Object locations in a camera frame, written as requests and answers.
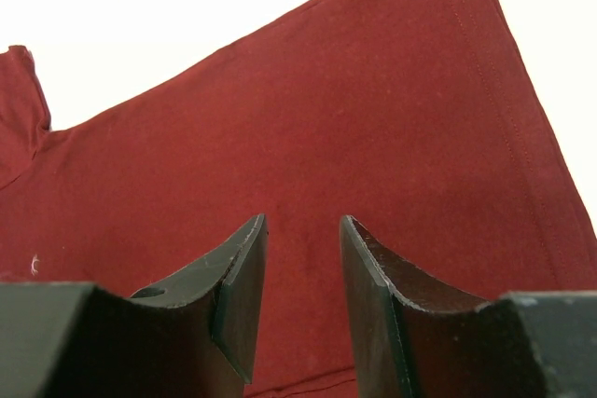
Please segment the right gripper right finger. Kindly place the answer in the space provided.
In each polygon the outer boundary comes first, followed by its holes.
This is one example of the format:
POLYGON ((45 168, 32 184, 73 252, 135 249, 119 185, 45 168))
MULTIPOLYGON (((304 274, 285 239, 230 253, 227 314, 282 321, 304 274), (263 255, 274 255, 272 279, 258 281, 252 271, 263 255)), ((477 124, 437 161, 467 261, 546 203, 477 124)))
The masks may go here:
POLYGON ((343 279, 362 397, 592 397, 596 294, 494 301, 429 275, 350 215, 343 279))

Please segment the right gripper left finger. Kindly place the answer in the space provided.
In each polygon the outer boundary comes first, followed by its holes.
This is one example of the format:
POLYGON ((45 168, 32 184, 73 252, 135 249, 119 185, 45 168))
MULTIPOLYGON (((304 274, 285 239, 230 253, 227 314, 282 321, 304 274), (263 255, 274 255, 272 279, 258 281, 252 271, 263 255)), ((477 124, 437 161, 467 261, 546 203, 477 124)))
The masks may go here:
POLYGON ((264 215, 170 276, 114 295, 91 282, 1 287, 5 397, 240 397, 252 381, 264 215))

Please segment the dark red t shirt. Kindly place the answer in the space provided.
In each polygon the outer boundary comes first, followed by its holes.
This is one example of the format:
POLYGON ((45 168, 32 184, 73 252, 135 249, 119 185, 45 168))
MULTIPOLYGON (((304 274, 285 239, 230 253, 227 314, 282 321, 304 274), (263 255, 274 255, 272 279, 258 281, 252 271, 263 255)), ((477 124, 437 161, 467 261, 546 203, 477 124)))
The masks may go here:
POLYGON ((475 295, 596 285, 590 218, 498 0, 311 0, 69 130, 31 52, 2 54, 3 281, 129 295, 258 213, 257 397, 357 394, 346 214, 475 295))

